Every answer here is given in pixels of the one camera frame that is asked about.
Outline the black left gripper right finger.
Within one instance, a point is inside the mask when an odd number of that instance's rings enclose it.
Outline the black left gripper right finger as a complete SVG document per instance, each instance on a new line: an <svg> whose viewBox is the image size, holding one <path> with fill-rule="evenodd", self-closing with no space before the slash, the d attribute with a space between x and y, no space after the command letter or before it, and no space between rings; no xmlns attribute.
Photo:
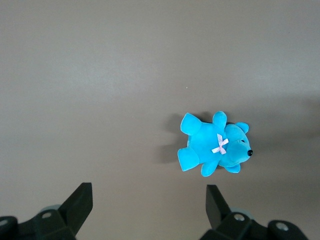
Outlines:
<svg viewBox="0 0 320 240"><path fill-rule="evenodd" d="M307 240L295 224L272 220L267 227L247 214L232 211L216 185L206 187L205 210L211 225L206 240Z"/></svg>

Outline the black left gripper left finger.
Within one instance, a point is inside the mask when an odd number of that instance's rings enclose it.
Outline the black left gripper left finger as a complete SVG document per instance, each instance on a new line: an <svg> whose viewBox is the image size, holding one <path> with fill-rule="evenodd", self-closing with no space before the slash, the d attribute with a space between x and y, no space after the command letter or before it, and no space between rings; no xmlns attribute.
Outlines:
<svg viewBox="0 0 320 240"><path fill-rule="evenodd" d="M18 223L15 216L0 218L2 240L75 240L93 209L92 183L83 182L58 208L46 208Z"/></svg>

